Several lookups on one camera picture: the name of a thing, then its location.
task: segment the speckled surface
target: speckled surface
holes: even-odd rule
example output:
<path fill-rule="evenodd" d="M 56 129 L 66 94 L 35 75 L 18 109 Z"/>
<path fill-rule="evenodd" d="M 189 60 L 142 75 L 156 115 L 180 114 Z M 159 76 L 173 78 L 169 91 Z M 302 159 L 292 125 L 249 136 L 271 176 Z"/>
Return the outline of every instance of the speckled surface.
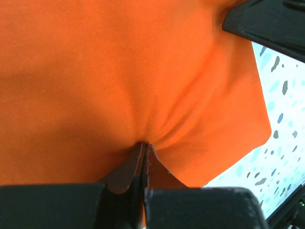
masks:
<path fill-rule="evenodd" d="M 305 64 L 253 47 L 272 135 L 207 186 L 249 188 L 268 217 L 305 180 Z"/>

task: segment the gray speck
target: gray speck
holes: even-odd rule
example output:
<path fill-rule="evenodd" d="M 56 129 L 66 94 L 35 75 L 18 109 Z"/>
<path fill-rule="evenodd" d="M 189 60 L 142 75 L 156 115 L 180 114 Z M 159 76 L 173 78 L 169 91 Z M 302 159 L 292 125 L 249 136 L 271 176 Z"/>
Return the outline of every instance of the gray speck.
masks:
<path fill-rule="evenodd" d="M 292 135 L 293 135 L 294 138 L 296 138 L 296 136 L 297 136 L 297 131 L 294 131 L 294 132 L 292 133 Z"/>
<path fill-rule="evenodd" d="M 287 90 L 288 90 L 288 81 L 285 81 L 283 84 L 283 89 L 282 89 L 283 95 L 286 94 Z"/>
<path fill-rule="evenodd" d="M 257 186 L 257 185 L 262 185 L 263 183 L 265 183 L 266 180 L 267 180 L 267 178 L 261 179 L 260 181 L 258 181 L 258 182 L 255 183 L 255 186 Z"/>
<path fill-rule="evenodd" d="M 275 59 L 275 63 L 273 65 L 273 67 L 271 68 L 271 72 L 273 72 L 276 69 L 276 67 L 278 66 L 279 62 L 280 62 L 280 57 L 277 56 L 276 59 Z"/>
<path fill-rule="evenodd" d="M 261 50 L 261 53 L 259 54 L 259 56 L 262 56 L 262 55 L 263 55 L 263 53 L 265 52 L 266 48 L 267 48 L 266 46 L 263 46 L 263 47 L 262 47 L 262 50 Z"/>
<path fill-rule="evenodd" d="M 278 138 L 278 131 L 277 130 L 274 132 L 273 137 Z"/>
<path fill-rule="evenodd" d="M 282 194 L 280 195 L 280 197 L 284 194 L 285 190 L 286 190 L 286 188 L 283 189 Z"/>

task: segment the blue speck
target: blue speck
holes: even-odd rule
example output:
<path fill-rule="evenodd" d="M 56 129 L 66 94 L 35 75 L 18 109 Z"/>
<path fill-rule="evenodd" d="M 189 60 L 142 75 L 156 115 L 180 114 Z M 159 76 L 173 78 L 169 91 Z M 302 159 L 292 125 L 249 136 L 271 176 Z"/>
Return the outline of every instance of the blue speck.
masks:
<path fill-rule="evenodd" d="M 292 127 L 293 125 L 294 125 L 293 121 L 290 120 L 290 121 L 288 122 L 288 126 L 289 126 L 289 127 Z"/>
<path fill-rule="evenodd" d="M 275 109 L 275 103 L 273 101 L 271 101 L 267 105 L 267 111 L 272 111 L 273 109 Z"/>
<path fill-rule="evenodd" d="M 277 155 L 279 155 L 279 156 L 281 155 L 282 149 L 283 149 L 283 148 L 282 148 L 281 146 L 277 149 Z"/>
<path fill-rule="evenodd" d="M 258 155 L 259 155 L 259 152 L 261 151 L 261 148 L 256 148 L 254 151 L 253 151 L 253 156 L 251 158 L 251 162 L 254 162 L 257 158 L 258 158 Z"/>
<path fill-rule="evenodd" d="M 283 119 L 284 114 L 281 113 L 280 116 L 278 117 L 277 123 L 280 123 Z"/>
<path fill-rule="evenodd" d="M 275 174 L 275 171 L 276 171 L 276 169 L 272 171 L 271 176 L 273 176 Z"/>
<path fill-rule="evenodd" d="M 276 81 L 269 89 L 269 92 L 273 92 L 280 85 L 280 81 Z"/>
<path fill-rule="evenodd" d="M 236 174 L 238 177 L 242 177 L 242 173 L 243 173 L 243 166 L 240 165 L 236 171 Z"/>
<path fill-rule="evenodd" d="M 266 65 L 268 64 L 268 62 L 270 61 L 271 59 L 271 55 L 270 54 L 266 54 L 263 58 L 263 61 L 261 63 L 261 70 L 266 67 Z"/>
<path fill-rule="evenodd" d="M 276 198 L 276 197 L 278 196 L 279 193 L 280 193 L 280 192 L 277 191 L 276 194 L 275 194 L 275 196 L 274 196 L 274 198 Z"/>

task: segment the orange cloth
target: orange cloth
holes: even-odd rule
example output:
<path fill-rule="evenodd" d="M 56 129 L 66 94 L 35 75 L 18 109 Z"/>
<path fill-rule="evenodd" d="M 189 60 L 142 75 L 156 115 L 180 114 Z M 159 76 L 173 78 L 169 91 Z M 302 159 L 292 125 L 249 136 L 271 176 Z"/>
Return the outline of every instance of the orange cloth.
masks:
<path fill-rule="evenodd" d="M 202 186 L 270 135 L 231 0 L 0 2 L 0 184 L 93 182 L 138 141 Z"/>

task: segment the orange fabric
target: orange fabric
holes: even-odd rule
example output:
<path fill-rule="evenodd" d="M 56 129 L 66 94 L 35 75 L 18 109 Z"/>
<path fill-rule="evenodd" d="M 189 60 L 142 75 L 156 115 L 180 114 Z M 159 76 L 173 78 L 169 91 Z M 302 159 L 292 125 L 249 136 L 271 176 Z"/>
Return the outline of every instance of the orange fabric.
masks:
<path fill-rule="evenodd" d="M 270 135 L 230 0 L 0 2 L 0 184 L 93 182 L 138 141 L 202 186 Z"/>

